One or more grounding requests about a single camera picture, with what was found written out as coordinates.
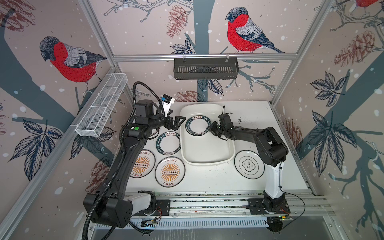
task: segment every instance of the ceramic plate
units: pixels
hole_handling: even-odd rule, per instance
[[[187,132],[193,136],[201,136],[209,130],[207,127],[211,125],[211,120],[203,115],[197,115],[189,118],[185,124]]]
[[[176,186],[183,180],[185,165],[177,157],[164,158],[156,167],[156,181],[163,187]]]
[[[131,177],[140,178],[148,175],[155,166],[155,162],[155,155],[151,151],[143,149],[136,159]]]
[[[180,148],[180,135],[177,132],[165,132],[156,141],[156,149],[163,155],[173,155]]]
[[[257,179],[264,173],[264,163],[255,152],[244,150],[235,157],[236,170],[246,178]]]

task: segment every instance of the wire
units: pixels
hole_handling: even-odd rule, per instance
[[[282,191],[282,192],[284,192],[281,188],[281,170],[282,170],[283,168],[281,167],[281,163],[280,163],[280,165],[279,165],[279,188],[280,188],[280,190]],[[289,193],[289,192],[284,192],[284,193],[286,193],[286,194],[291,194],[291,195],[293,195],[293,196],[295,196],[295,197],[298,197],[302,202],[303,202],[303,204],[304,204],[304,210],[303,210],[303,212],[297,217],[297,218],[295,218],[295,219],[293,219],[292,220],[292,222],[290,222],[290,223],[288,223],[287,225],[285,225],[281,230],[283,230],[283,229],[285,229],[288,225],[290,225],[291,223],[293,223],[296,219],[298,219],[299,217],[301,217],[303,214],[304,214],[304,212],[305,212],[305,202],[299,197],[299,196],[297,196],[297,195],[295,195],[295,194],[292,194],[292,193]]]
[[[87,218],[85,219],[85,223],[84,223],[84,227],[83,227],[83,233],[82,233],[82,240],[88,240],[88,228],[89,228],[89,224],[91,222],[91,218],[92,218],[92,215],[93,213],[95,212],[96,208],[99,206],[99,204],[101,203],[101,200],[103,199],[103,197],[107,194],[109,188],[111,187],[113,181],[115,180],[117,174],[119,173],[120,171],[120,168],[123,164],[123,161],[124,161],[124,158],[125,158],[125,155],[126,155],[126,150],[125,150],[125,143],[124,143],[124,140],[123,140],[123,132],[124,132],[124,129],[128,126],[128,124],[131,123],[131,121],[133,121],[133,116],[135,114],[135,111],[136,111],[136,86],[140,84],[142,86],[144,86],[145,88],[147,88],[151,93],[152,95],[158,100],[159,102],[159,105],[160,105],[160,112],[161,112],[161,116],[162,116],[162,119],[165,119],[165,112],[164,112],[164,108],[163,108],[163,105],[162,105],[162,102],[161,102],[161,99],[157,96],[157,94],[150,88],[148,87],[145,83],[142,83],[142,82],[135,82],[133,84],[133,88],[132,88],[132,98],[133,98],[133,106],[132,106],[132,112],[127,120],[127,122],[124,124],[124,126],[122,126],[122,128],[120,129],[120,133],[119,133],[119,141],[120,141],[120,153],[121,153],[121,156],[120,156],[120,160],[118,162],[118,165],[114,171],[114,173],[112,174],[111,178],[109,179],[108,183],[105,185],[104,187],[104,190],[102,191],[101,194],[99,194],[91,209],[89,210],[88,212],[88,215],[87,215]],[[102,240],[106,240],[112,233],[112,231],[115,229],[115,227],[111,227],[111,229],[108,231],[108,233],[102,238]]]

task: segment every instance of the white table surface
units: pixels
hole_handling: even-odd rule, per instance
[[[216,103],[221,106],[225,105],[226,112],[230,113],[234,126],[254,129],[273,127],[286,143],[286,140],[283,137],[267,101],[231,101],[209,103]],[[171,106],[171,109],[173,110],[171,116],[175,118],[176,115],[180,114],[181,109],[189,104],[197,103],[174,103]],[[160,134],[167,131],[169,130],[164,127],[160,128]],[[127,193],[148,190],[156,193],[169,194],[223,194],[257,191],[264,190],[265,188],[265,175],[254,180],[243,177],[235,168],[234,158],[228,162],[213,166],[193,166],[183,161],[185,165],[184,179],[174,187],[163,187],[159,185],[155,179],[155,170],[157,164],[169,156],[160,154],[156,150],[155,142],[156,139],[148,140],[144,147],[144,149],[150,150],[154,153],[156,157],[155,167],[145,177],[138,179],[130,177],[126,188]],[[258,153],[255,144],[245,141],[235,141],[236,153],[242,150],[251,150]],[[183,160],[181,150],[172,156]],[[283,190],[308,189],[291,152],[289,152],[286,157],[283,171],[281,173],[281,185]]]

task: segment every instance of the black metal basket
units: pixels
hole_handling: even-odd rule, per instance
[[[235,79],[239,73],[237,58],[175,58],[175,79]]]

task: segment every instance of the rectangular white tray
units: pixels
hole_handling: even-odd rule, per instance
[[[215,165],[231,160],[235,156],[235,143],[232,140],[222,140],[210,132],[193,136],[187,132],[187,120],[196,115],[203,115],[211,122],[219,122],[218,116],[222,114],[223,107],[214,103],[199,103],[185,106],[180,115],[186,121],[180,127],[181,156],[184,161],[192,165]]]

